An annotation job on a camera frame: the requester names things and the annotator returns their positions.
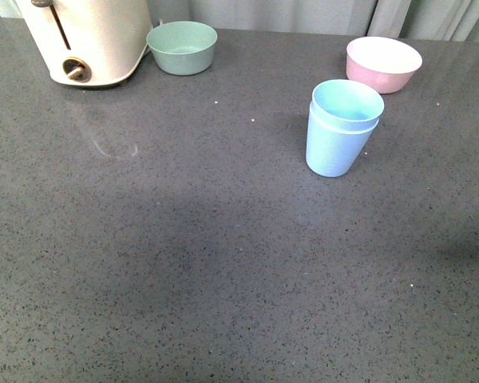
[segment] cup rim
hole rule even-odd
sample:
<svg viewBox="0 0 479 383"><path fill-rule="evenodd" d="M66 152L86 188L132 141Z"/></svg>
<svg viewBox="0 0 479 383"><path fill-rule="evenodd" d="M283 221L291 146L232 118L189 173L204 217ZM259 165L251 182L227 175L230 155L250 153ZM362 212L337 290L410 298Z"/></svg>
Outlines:
<svg viewBox="0 0 479 383"><path fill-rule="evenodd" d="M373 97L377 98L378 99L378 103L379 103L379 111L377 111L375 113L375 116L370 116L368 118L365 118L365 119L361 119L361 120L358 120L358 119L350 119L350 118L345 118L345 117L341 117L341 116L336 116L335 114L333 113L330 113L329 111L327 111L324 107L322 107L316 100L316 92L318 91L318 89L322 86L325 86L325 85L329 85L331 83L334 83L334 82L341 82L343 84L348 84L348 85L353 85L353 86L356 86L360 89L363 89L364 91L367 91L368 93L371 93ZM385 110L385 101L383 100L383 97L378 93L376 92L374 89L372 89L370 86L368 85L365 85L363 84L362 82L358 82L358 81L355 81L355 80L343 80L343 79L335 79L335 80L328 80L328 81L324 81L320 84L318 84L314 90L312 91L312 101L315 103L315 105L319 108L319 111L321 113L325 113L325 115L327 116L330 116L330 117L333 117L337 120L340 120L340 121L344 121L344 122L353 122L353 123L362 123L362 122L369 122L371 120L376 120L377 118L379 118L382 113L383 113L383 110Z"/></svg>
<svg viewBox="0 0 479 383"><path fill-rule="evenodd" d="M378 123L379 123L379 117L378 118L375 118L373 119L373 124L369 127L369 128L366 128L366 129L362 129L362 130L348 130L348 129L340 129L340 128L336 128L335 126L332 126L330 124L327 124L325 121L323 121L322 119L319 118L319 116L316 116L316 112L314 112L312 110L312 108L309 109L309 114L312 115L312 117L315 119L315 120L318 120L321 124L323 125L326 125L327 129L330 129L331 131L333 132L336 132L336 133L340 133L340 134L348 134L348 135L352 135L352 136L355 136L355 135L358 135L358 134L364 134L364 133L367 133L367 132L370 132L372 130L374 130L374 128L376 128L378 126Z"/></svg>

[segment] toaster knob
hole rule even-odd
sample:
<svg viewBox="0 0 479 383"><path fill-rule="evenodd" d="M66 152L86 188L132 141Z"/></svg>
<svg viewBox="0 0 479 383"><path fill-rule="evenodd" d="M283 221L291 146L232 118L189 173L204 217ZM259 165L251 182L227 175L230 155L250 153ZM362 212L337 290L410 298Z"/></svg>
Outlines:
<svg viewBox="0 0 479 383"><path fill-rule="evenodd" d="M33 6L38 6L39 8L44 8L45 6L51 6L53 0L32 0Z"/></svg>
<svg viewBox="0 0 479 383"><path fill-rule="evenodd" d="M70 80L87 82L92 76L90 67L81 59L69 57L62 63L62 69Z"/></svg>

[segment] green bowl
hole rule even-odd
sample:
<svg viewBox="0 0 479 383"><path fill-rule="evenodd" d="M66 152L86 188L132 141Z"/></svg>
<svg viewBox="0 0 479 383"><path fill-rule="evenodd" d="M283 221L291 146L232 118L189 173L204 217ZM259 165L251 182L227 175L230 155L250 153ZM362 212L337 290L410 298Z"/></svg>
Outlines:
<svg viewBox="0 0 479 383"><path fill-rule="evenodd" d="M147 44L162 70L188 76L211 65L217 38L211 26L199 22L168 22L148 33Z"/></svg>

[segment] light blue plastic cup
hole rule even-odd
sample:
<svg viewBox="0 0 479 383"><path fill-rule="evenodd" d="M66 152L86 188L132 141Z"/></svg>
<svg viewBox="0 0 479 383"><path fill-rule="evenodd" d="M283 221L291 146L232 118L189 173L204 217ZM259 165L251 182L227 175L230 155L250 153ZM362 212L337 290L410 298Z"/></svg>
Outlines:
<svg viewBox="0 0 479 383"><path fill-rule="evenodd" d="M385 105L372 88L352 80L315 87L307 129L307 164L325 177L339 177L354 163Z"/></svg>

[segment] toaster slot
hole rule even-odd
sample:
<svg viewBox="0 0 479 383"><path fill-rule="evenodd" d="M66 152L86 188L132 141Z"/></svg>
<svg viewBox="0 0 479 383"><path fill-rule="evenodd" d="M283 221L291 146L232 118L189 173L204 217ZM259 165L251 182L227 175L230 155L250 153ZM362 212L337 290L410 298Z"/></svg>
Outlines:
<svg viewBox="0 0 479 383"><path fill-rule="evenodd" d="M67 36L65 35L64 28L62 28L61 19L58 17L57 10L55 10L55 6L53 5L53 0L30 0L33 6L37 8L46 8L49 7L51 14L53 15L53 19L57 23L58 31L61 33L62 40L64 40L65 47L67 50L71 50L71 45L69 45L69 41Z"/></svg>
<svg viewBox="0 0 479 383"><path fill-rule="evenodd" d="M67 36L65 35L64 28L62 28L62 23L61 19L58 18L57 11L55 10L55 6L51 4L49 6L49 9L51 10L51 14L53 15L53 18L55 19L55 22L57 23L58 31L61 33L62 40L64 40L65 47L67 50L71 50L71 45L69 45L69 41L67 40Z"/></svg>

